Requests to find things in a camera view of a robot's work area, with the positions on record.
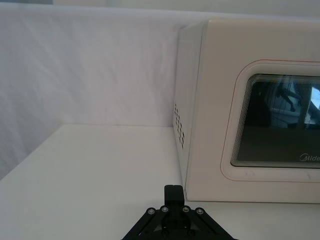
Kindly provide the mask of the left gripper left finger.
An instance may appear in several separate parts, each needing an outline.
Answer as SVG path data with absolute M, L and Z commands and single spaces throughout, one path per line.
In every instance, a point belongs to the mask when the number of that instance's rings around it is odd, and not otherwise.
M 170 207 L 172 205 L 171 196 L 174 191 L 174 185 L 165 185 L 164 205 L 159 209 L 149 207 L 122 239 L 148 240 L 158 226 L 160 226 L 160 230 L 162 230 L 162 221 L 170 212 Z

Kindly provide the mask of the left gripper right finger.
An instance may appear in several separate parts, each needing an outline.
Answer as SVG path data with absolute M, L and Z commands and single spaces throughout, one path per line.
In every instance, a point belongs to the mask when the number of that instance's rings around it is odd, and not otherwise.
M 224 230 L 207 212 L 197 207 L 185 205 L 181 185 L 174 186 L 174 229 L 178 236 L 186 240 L 231 240 L 232 236 Z

